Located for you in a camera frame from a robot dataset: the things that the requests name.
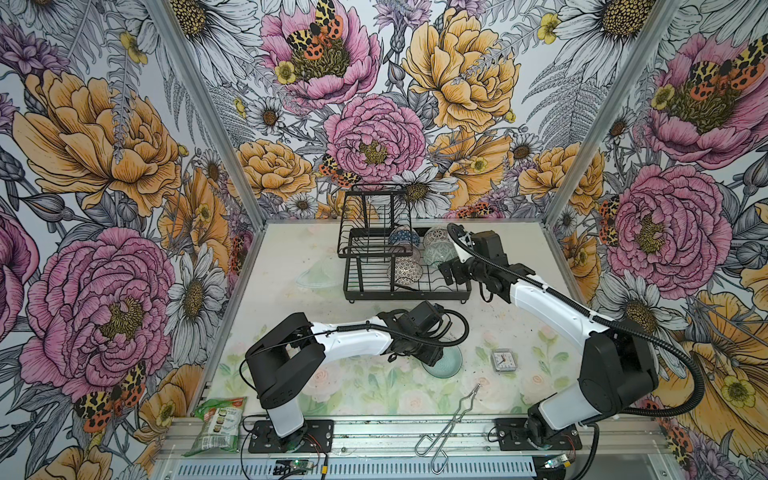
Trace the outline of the plain green bowl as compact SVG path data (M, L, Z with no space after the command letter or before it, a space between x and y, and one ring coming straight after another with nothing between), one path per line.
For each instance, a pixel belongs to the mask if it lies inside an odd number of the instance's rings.
M423 363L422 367L432 377L448 379L457 375L463 367L463 355L458 346L444 348L442 357L434 365Z

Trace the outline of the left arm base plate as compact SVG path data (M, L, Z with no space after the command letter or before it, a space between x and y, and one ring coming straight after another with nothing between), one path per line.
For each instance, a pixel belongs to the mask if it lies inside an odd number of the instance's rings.
M250 431L247 451L250 454L328 454L332 450L334 429L333 420L309 419L296 432L280 437L269 419L258 420Z

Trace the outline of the green patterned bowl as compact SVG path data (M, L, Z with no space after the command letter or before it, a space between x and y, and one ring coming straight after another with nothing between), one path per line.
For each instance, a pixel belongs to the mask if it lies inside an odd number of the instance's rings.
M449 262L457 257L454 243L448 240L437 240L426 245L422 258L424 263L430 267L437 268L440 264Z

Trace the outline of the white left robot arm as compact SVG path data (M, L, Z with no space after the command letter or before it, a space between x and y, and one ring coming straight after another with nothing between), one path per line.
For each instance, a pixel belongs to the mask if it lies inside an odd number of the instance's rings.
M298 396L321 367L354 357L413 357L433 366L444 349L461 342L446 338L451 326L448 310L428 301L348 324L316 323L293 313L247 350L248 385L277 439L286 443L307 431Z

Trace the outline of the white red diamond bowl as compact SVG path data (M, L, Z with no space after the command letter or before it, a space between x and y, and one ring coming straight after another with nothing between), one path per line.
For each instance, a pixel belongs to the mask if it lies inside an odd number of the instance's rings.
M422 244L424 248L439 242L451 242L451 238L446 227L431 227L422 237Z

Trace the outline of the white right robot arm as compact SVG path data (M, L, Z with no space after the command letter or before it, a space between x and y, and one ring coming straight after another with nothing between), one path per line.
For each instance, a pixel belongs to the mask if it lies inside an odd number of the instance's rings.
M528 266L509 263L497 233L471 233L455 223L446 230L456 251L440 267L448 282L477 283L492 298L542 320L580 352L576 380L529 408L530 443L543 447L577 424L612 417L658 386L653 346L638 328L600 317Z

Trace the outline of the purple striped bowl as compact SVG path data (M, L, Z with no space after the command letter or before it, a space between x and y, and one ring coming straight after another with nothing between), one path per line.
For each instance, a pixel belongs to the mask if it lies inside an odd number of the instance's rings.
M406 251L405 255L398 256L397 257L398 262L414 262L417 264L422 263L422 251L417 248L413 247Z

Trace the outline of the blue patterned bowl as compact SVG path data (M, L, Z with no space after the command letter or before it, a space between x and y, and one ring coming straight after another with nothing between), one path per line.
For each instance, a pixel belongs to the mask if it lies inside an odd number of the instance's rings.
M420 235L411 228L397 228L388 236L388 244L408 248L418 248L421 245Z

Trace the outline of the black white dotted bowl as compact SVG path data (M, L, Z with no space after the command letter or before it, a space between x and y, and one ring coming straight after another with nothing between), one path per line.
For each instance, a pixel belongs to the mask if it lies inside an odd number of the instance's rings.
M411 287L417 285L423 275L421 264L414 262L398 262L395 258L392 276L394 282L399 285Z

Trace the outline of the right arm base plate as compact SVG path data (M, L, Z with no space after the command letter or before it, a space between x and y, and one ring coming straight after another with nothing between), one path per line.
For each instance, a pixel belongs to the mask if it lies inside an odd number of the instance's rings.
M553 430L536 416L497 417L486 433L486 440L495 443L501 451L574 452L583 448L574 424Z

